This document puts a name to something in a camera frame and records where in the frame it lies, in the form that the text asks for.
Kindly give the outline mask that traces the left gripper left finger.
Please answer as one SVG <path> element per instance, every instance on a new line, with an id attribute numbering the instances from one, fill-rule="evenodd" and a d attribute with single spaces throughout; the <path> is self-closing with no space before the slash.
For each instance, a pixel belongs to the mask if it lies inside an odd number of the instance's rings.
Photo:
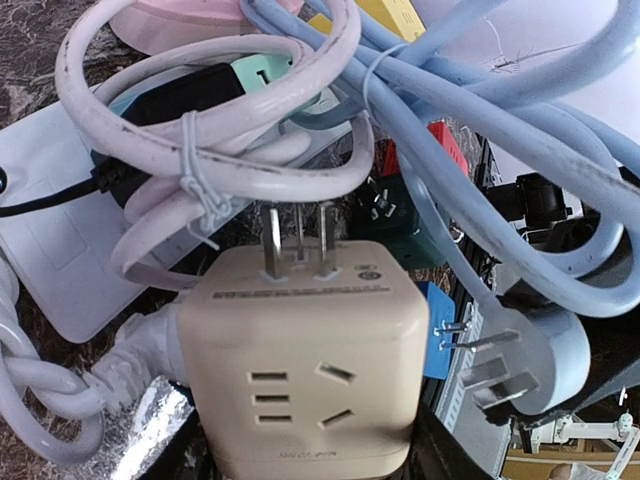
<path id="1" fill-rule="evenodd" d="M 168 479 L 220 478 L 196 411 L 189 415 L 169 443 L 165 459 Z"/>

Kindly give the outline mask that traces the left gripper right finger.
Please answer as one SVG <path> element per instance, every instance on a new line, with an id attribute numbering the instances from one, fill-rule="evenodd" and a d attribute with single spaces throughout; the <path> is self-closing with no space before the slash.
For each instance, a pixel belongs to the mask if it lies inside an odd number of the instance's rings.
<path id="1" fill-rule="evenodd" d="M 490 480 L 464 451 L 434 412 L 420 406 L 409 451 L 409 478 L 421 480 Z"/>

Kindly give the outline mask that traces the beige cube socket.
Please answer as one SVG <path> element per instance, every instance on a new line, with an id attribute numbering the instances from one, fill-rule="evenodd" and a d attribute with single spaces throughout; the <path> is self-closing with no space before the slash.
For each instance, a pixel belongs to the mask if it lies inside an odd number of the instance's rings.
<path id="1" fill-rule="evenodd" d="M 224 251 L 187 296 L 177 332 L 187 383 L 229 479 L 381 479 L 406 460 L 429 307 L 389 251 L 318 233 Z"/>

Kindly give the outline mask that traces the blue cube socket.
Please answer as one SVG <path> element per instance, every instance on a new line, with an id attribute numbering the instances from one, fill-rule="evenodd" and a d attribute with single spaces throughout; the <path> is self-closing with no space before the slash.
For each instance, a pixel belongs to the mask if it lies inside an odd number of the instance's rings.
<path id="1" fill-rule="evenodd" d="M 469 330 L 470 320 L 456 320 L 456 305 L 433 282 L 417 283 L 430 311 L 429 334 L 423 375 L 429 379 L 445 380 L 448 377 L 453 335 Z"/>

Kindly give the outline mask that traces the dark green cube socket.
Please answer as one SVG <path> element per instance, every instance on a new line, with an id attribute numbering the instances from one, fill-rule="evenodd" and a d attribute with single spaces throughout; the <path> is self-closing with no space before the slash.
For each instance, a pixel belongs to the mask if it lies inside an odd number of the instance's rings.
<path id="1" fill-rule="evenodd" d="M 369 177 L 355 192 L 348 238 L 382 244 L 405 270 L 445 264 L 399 173 Z"/>

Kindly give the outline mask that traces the red cube socket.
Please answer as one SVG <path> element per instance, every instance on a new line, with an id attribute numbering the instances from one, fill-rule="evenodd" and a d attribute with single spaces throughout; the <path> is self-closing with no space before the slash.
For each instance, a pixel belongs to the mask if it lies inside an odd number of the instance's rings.
<path id="1" fill-rule="evenodd" d="M 468 177 L 468 162 L 446 124 L 443 121 L 432 122 L 427 126 L 427 129 L 436 138 L 436 140 L 448 153 L 450 158 L 459 167 L 463 174 Z M 382 168 L 382 176 L 385 177 L 399 173 L 400 167 L 398 163 L 396 145 L 393 140 L 389 140 L 387 145 L 387 153 Z"/>

